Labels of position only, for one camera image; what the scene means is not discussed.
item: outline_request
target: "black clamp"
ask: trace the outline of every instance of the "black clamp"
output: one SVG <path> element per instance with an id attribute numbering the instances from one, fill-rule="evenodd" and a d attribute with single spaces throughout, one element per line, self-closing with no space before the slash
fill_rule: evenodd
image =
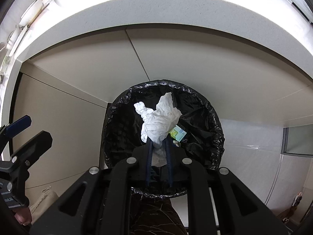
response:
<path id="1" fill-rule="evenodd" d="M 24 116 L 13 124 L 0 128 L 0 154 L 8 141 L 31 125 L 31 118 Z M 16 209 L 29 206 L 25 196 L 25 182 L 29 178 L 28 169 L 52 146 L 50 133 L 41 131 L 21 146 L 10 161 L 0 161 L 0 193 L 9 207 Z"/>
<path id="2" fill-rule="evenodd" d="M 230 170 L 206 169 L 168 141 L 170 167 L 163 166 L 160 180 L 187 188 L 189 234 L 288 234 L 284 224 Z M 147 184 L 150 160 L 147 142 L 114 168 L 92 167 L 34 223 L 30 234 L 129 234 L 130 191 Z M 312 234 L 312 229 L 307 231 L 301 235 Z"/>

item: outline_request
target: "bolt head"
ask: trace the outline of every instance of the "bolt head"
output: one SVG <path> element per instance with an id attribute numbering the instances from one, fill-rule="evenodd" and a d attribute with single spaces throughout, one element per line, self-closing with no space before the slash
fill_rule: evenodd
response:
<path id="1" fill-rule="evenodd" d="M 183 164 L 191 164 L 192 163 L 192 160 L 190 158 L 184 158 L 182 160 Z"/>
<path id="2" fill-rule="evenodd" d="M 90 169 L 89 169 L 89 173 L 90 174 L 97 174 L 99 172 L 99 168 L 98 167 L 91 167 Z"/>
<path id="3" fill-rule="evenodd" d="M 229 170 L 227 168 L 220 168 L 219 172 L 222 175 L 227 175 L 229 173 Z"/>
<path id="4" fill-rule="evenodd" d="M 12 187 L 13 187 L 12 183 L 9 182 L 9 183 L 7 184 L 7 190 L 8 190 L 8 191 L 11 191 L 11 190 L 12 190 Z"/>
<path id="5" fill-rule="evenodd" d="M 137 161 L 137 159 L 135 157 L 129 157 L 127 158 L 126 162 L 128 164 L 134 164 Z"/>

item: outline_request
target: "dark cloth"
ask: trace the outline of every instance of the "dark cloth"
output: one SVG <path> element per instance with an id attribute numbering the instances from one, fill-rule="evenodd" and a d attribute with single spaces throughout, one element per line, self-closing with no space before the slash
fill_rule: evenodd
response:
<path id="1" fill-rule="evenodd" d="M 130 203 L 131 235 L 187 235 L 171 201 L 133 194 Z"/>
<path id="2" fill-rule="evenodd" d="M 281 221 L 284 221 L 285 218 L 289 219 L 293 216 L 295 211 L 297 210 L 298 206 L 292 206 L 289 209 L 286 209 L 285 211 L 281 212 L 277 218 Z"/>

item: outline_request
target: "white tissue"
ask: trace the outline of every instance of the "white tissue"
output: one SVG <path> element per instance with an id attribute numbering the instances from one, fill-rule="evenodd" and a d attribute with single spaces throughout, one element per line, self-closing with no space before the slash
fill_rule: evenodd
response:
<path id="1" fill-rule="evenodd" d="M 141 115 L 144 123 L 141 128 L 141 140 L 147 142 L 149 137 L 154 146 L 152 165 L 162 166 L 166 164 L 165 150 L 162 148 L 162 141 L 173 129 L 182 113 L 173 107 L 172 93 L 161 96 L 156 110 L 146 108 L 141 101 L 134 104 L 136 112 Z"/>

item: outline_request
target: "black garbage bag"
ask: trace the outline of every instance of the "black garbage bag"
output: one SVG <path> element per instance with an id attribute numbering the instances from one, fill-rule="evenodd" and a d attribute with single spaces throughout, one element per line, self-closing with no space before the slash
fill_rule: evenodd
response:
<path id="1" fill-rule="evenodd" d="M 210 102 L 200 93 L 184 84 L 170 80 L 154 80 L 135 85 L 118 96 L 108 108 L 102 130 L 101 151 L 105 164 L 111 168 L 132 155 L 133 149 L 144 145 L 141 141 L 143 120 L 134 104 L 142 101 L 146 107 L 156 109 L 161 96 L 172 93 L 173 106 L 182 113 L 178 126 L 187 135 L 181 140 L 189 158 L 208 169 L 217 169 L 224 152 L 224 134 L 219 118 Z M 158 181 L 160 167 L 153 167 Z M 176 197 L 186 188 L 169 188 L 164 184 L 133 189 L 146 197 Z"/>

